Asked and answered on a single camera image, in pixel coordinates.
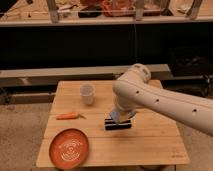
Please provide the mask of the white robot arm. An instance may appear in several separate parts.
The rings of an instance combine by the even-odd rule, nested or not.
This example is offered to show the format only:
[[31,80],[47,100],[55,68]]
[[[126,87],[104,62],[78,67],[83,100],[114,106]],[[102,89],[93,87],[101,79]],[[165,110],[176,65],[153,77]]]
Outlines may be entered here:
[[116,124],[143,106],[213,137],[213,100],[157,88],[148,84],[150,79],[145,65],[134,64],[113,83],[110,117]]

